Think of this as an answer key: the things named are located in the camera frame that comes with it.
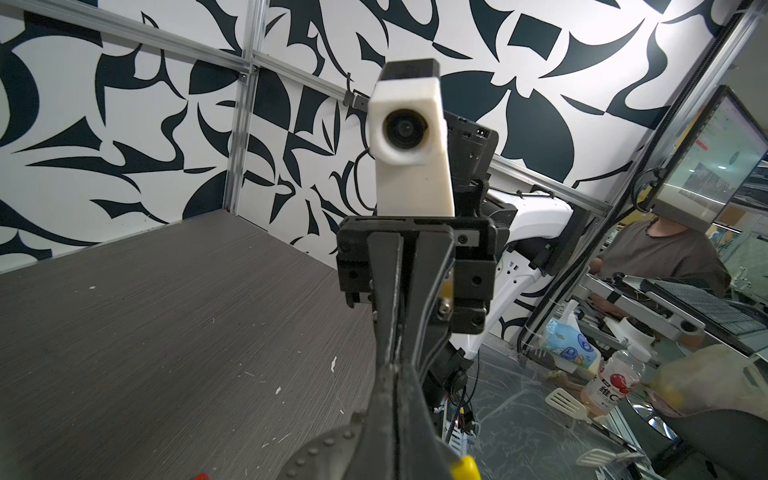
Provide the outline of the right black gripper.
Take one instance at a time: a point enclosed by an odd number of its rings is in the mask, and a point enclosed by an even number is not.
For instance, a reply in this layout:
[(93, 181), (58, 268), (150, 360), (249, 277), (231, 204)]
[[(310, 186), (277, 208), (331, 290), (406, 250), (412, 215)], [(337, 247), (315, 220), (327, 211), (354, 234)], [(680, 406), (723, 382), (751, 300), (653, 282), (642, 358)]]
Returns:
[(450, 332), (479, 334), (490, 311), (497, 229), (477, 217), (348, 217), (337, 234), (349, 306), (375, 305), (376, 365), (401, 361), (424, 378)]

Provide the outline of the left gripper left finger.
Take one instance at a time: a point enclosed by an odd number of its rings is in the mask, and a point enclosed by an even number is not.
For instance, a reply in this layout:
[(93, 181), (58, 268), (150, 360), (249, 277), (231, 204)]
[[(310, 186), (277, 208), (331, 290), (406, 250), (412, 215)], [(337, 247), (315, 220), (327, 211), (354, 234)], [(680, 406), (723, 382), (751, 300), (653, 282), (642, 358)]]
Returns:
[(347, 468), (348, 479), (396, 478), (396, 370), (376, 372), (365, 421)]

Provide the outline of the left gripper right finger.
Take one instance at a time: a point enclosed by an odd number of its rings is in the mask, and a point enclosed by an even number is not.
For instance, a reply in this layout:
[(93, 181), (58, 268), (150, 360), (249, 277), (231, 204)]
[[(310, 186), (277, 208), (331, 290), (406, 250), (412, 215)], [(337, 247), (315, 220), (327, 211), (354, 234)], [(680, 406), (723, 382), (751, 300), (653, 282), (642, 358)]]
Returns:
[(403, 365), (396, 383), (398, 479), (452, 479), (454, 457), (438, 438), (412, 365)]

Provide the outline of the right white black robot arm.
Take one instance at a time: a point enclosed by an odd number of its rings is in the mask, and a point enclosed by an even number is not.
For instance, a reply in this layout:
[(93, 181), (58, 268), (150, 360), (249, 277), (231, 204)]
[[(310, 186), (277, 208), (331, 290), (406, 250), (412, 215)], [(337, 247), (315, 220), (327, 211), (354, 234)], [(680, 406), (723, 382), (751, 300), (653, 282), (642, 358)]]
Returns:
[(410, 366), (432, 415), (469, 404), (484, 336), (562, 269), (586, 222), (549, 191), (491, 189), (496, 132), (445, 119), (455, 215), (350, 217), (337, 235), (340, 287), (349, 305), (371, 304), (378, 363)]

